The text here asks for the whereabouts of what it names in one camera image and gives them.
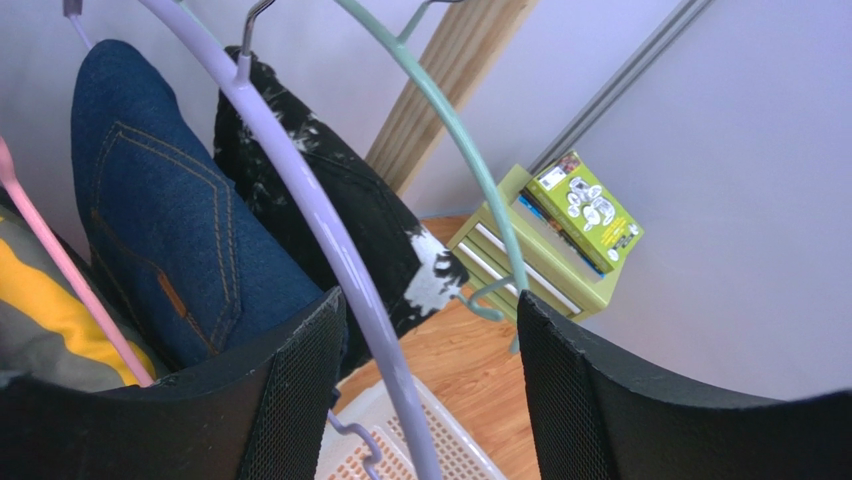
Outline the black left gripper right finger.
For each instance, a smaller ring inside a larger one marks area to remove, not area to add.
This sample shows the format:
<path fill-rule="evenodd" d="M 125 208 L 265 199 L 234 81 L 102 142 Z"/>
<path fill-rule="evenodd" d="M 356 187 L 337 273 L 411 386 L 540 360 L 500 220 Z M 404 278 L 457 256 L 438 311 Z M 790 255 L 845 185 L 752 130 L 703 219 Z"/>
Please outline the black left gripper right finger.
<path fill-rule="evenodd" d="M 530 291 L 517 327 L 544 479 L 847 479 L 851 394 L 793 401 L 677 374 Z"/>

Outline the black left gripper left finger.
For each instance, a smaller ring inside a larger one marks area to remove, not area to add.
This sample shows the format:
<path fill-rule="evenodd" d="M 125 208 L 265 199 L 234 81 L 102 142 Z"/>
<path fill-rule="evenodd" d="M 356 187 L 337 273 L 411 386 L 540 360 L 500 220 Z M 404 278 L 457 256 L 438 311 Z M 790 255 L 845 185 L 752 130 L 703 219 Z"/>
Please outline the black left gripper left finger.
<path fill-rule="evenodd" d="M 5 479 L 310 479 L 346 332 L 339 288 L 147 388 L 1 375 Z"/>

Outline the lilac plastic hanger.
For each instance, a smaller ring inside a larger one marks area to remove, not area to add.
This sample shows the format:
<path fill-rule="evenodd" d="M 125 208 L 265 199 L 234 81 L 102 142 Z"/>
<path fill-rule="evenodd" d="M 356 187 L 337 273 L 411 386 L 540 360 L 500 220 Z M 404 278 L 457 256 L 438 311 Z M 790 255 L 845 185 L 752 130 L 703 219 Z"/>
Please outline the lilac plastic hanger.
<path fill-rule="evenodd" d="M 216 39 L 175 2 L 148 0 L 144 5 L 205 68 L 265 150 L 351 303 L 399 418 L 417 476 L 441 478 L 421 399 L 380 295 L 326 192 L 251 83 L 249 62 L 233 61 Z"/>

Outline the dark blue denim trousers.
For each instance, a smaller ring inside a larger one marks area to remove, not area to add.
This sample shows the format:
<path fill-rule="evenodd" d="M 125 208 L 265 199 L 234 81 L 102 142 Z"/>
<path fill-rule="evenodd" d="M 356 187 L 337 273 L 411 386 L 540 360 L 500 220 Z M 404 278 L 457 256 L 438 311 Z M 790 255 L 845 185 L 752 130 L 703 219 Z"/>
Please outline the dark blue denim trousers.
<path fill-rule="evenodd" d="M 86 54 L 70 131 L 93 273 L 169 367 L 200 364 L 322 297 L 132 45 L 103 40 Z"/>

